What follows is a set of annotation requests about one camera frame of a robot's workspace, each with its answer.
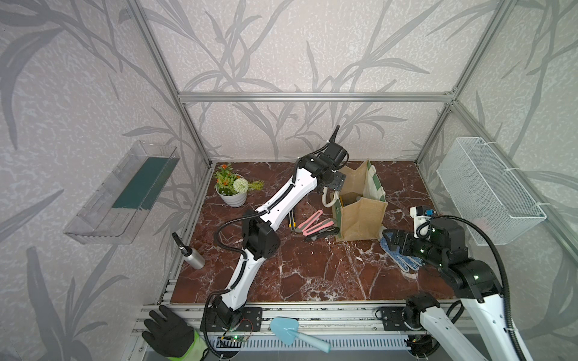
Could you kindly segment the dark grey utility knife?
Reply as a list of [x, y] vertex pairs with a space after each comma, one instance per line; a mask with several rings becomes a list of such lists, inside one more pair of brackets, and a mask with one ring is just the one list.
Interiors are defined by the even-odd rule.
[[317, 239], [329, 238], [331, 236], [336, 236], [339, 232], [340, 232], [339, 227], [328, 227], [328, 228], [323, 229], [317, 233], [313, 233], [311, 235], [308, 235], [307, 237], [305, 237], [305, 241], [306, 242], [312, 242], [312, 241], [315, 241]]

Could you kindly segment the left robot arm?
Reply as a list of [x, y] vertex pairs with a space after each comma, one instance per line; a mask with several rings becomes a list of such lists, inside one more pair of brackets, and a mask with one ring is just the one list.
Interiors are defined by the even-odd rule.
[[[210, 293], [203, 315], [205, 328], [218, 323], [230, 329], [242, 320], [242, 311], [248, 300], [248, 291], [262, 264], [273, 257], [281, 245], [277, 230], [297, 204], [312, 191], [328, 188], [340, 191], [346, 176], [341, 173], [349, 160], [349, 153], [336, 142], [337, 125], [326, 144], [294, 164], [291, 178], [259, 208], [221, 224], [214, 233], [214, 244], [239, 254], [239, 261], [225, 289]], [[235, 248], [221, 241], [221, 231], [240, 222], [242, 246]]]

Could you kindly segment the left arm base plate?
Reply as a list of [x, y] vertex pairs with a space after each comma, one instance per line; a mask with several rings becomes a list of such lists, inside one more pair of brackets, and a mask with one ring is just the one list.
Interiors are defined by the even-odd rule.
[[237, 311], [209, 308], [201, 321], [200, 330], [206, 332], [259, 332], [263, 320], [263, 308], [245, 307]]

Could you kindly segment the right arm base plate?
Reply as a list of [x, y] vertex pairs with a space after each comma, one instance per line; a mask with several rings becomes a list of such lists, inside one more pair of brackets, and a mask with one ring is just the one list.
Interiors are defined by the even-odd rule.
[[420, 310], [411, 305], [385, 306], [376, 310], [375, 317], [382, 322], [385, 331], [423, 331], [422, 321], [425, 320], [426, 314], [439, 310], [443, 309], [431, 307]]

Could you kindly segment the silver black bottle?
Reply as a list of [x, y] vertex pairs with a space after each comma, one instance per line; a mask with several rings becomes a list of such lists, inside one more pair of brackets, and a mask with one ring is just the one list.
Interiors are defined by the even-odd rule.
[[188, 265], [196, 270], [200, 270], [205, 266], [205, 259], [196, 249], [185, 245], [177, 233], [172, 233], [172, 238], [181, 252], [184, 261]]

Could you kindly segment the blue dotted work glove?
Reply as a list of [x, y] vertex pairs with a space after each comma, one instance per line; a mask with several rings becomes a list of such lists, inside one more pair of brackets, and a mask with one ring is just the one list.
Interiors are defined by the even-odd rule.
[[401, 272], [407, 274], [410, 272], [418, 272], [418, 270], [424, 266], [424, 262], [418, 257], [402, 255], [398, 250], [395, 250], [390, 246], [388, 241], [393, 235], [393, 230], [382, 230], [382, 238], [380, 239], [379, 244], [383, 251], [385, 251], [385, 254], [393, 260]]

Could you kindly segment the light blue garden trowel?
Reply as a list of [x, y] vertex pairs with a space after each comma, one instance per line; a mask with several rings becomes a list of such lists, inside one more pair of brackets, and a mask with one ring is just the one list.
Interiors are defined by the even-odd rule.
[[311, 347], [325, 353], [331, 352], [331, 344], [299, 331], [299, 322], [293, 318], [275, 317], [269, 325], [273, 334], [285, 345], [291, 346], [296, 340], [301, 340]]

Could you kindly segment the yellow black slim knife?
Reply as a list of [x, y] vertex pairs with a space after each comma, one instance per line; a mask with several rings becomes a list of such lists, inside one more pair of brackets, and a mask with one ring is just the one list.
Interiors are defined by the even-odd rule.
[[288, 220], [289, 220], [289, 229], [290, 231], [294, 232], [296, 227], [297, 227], [297, 222], [296, 222], [296, 218], [295, 218], [295, 212], [294, 210], [290, 210], [289, 214], [288, 214]]

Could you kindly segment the green Christmas tote bag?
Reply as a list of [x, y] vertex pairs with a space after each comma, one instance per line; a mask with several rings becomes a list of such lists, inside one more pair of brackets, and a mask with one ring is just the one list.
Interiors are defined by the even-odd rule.
[[334, 226], [340, 229], [336, 240], [381, 239], [388, 203], [376, 167], [366, 160], [356, 169], [342, 168], [341, 173], [346, 176], [341, 191], [334, 191], [329, 201], [326, 200], [328, 188], [325, 187], [322, 194], [323, 206], [332, 210]]

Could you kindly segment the clear plastic wall shelf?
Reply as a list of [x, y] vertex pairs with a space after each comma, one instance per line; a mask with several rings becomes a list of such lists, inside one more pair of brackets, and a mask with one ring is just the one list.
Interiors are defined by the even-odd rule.
[[136, 141], [63, 233], [82, 245], [130, 245], [180, 160], [176, 146]]

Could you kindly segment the black green rubber glove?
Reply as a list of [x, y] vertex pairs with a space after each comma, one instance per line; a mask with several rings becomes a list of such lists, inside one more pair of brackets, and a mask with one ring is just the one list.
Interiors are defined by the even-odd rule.
[[144, 321], [146, 331], [141, 336], [152, 349], [168, 360], [205, 360], [209, 348], [203, 337], [173, 310], [161, 305], [148, 313]]

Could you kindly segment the potted artificial flower plant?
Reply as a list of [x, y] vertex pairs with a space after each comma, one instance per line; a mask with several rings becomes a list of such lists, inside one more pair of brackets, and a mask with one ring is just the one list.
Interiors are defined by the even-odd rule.
[[231, 163], [216, 168], [214, 178], [215, 190], [224, 202], [232, 208], [239, 208], [245, 204], [247, 195], [251, 191], [262, 190], [262, 180], [249, 181], [235, 173]]

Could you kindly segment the pink utility knife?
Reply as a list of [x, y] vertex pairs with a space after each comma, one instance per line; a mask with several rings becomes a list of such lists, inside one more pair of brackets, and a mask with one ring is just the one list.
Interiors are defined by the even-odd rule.
[[298, 227], [295, 228], [297, 233], [304, 233], [309, 228], [313, 227], [313, 225], [319, 220], [319, 218], [323, 215], [322, 210], [317, 210], [311, 217], [307, 220], [302, 222]]
[[314, 224], [313, 222], [309, 222], [306, 224], [306, 228], [303, 231], [304, 236], [311, 236], [316, 233], [319, 233], [322, 230], [326, 230], [331, 228], [334, 225], [333, 219], [327, 219], [322, 222], [318, 222]]

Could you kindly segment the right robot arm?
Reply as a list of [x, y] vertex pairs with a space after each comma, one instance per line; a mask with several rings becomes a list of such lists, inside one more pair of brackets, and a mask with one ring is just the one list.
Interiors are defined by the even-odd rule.
[[[465, 228], [470, 227], [486, 241], [498, 270], [470, 257], [465, 245]], [[457, 297], [457, 305], [474, 321], [492, 360], [530, 360], [512, 317], [510, 285], [493, 241], [475, 224], [452, 215], [425, 216], [413, 232], [382, 230], [389, 248], [408, 257], [417, 257], [435, 266]], [[402, 313], [405, 325], [424, 330], [428, 346], [441, 346], [453, 360], [483, 360], [484, 355], [450, 319], [449, 311], [429, 293], [406, 299]]]

